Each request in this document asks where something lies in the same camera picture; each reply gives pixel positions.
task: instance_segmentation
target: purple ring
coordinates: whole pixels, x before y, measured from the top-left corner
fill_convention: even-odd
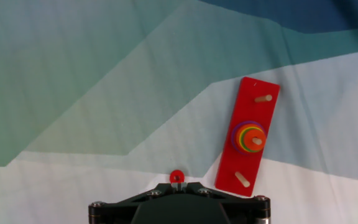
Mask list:
[[[236,127],[234,127],[234,129],[233,129],[233,131],[232,131],[232,133],[231,133],[231,144],[233,145],[234,149],[235,149],[237,152],[240,152],[241,154],[248,156],[247,153],[244,153],[244,152],[242,152],[241,150],[239,150],[239,149],[237,148],[237,146],[236,146],[236,143],[234,142],[234,135],[236,134],[237,130],[238,130],[241,126],[243,126],[243,125],[245,125],[245,124],[256,124],[256,125],[258,125],[260,128],[262,128],[262,131],[263,131],[265,134],[266,134],[266,131],[265,131],[264,127],[262,127],[262,125],[260,125],[259,123],[255,122],[255,121],[244,121],[244,122],[239,123]]]

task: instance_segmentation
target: orange ring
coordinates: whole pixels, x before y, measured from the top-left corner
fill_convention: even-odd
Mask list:
[[[255,144],[252,141],[253,138],[259,138],[262,140],[262,143],[260,145]],[[251,151],[259,151],[265,147],[266,135],[262,131],[256,129],[250,130],[244,136],[244,143]]]

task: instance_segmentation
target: fabric backdrop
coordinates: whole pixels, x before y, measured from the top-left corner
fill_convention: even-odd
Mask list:
[[[358,223],[358,0],[0,0],[0,223],[213,188],[244,76],[281,86],[272,221]]]

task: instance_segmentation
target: colorful rings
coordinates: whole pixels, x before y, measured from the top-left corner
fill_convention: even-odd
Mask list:
[[[231,142],[241,154],[256,153],[265,147],[266,132],[260,124],[246,121],[233,129]]]

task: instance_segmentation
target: blue fabric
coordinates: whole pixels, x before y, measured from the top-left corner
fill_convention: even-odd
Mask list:
[[[303,33],[358,29],[358,0],[200,0]]]

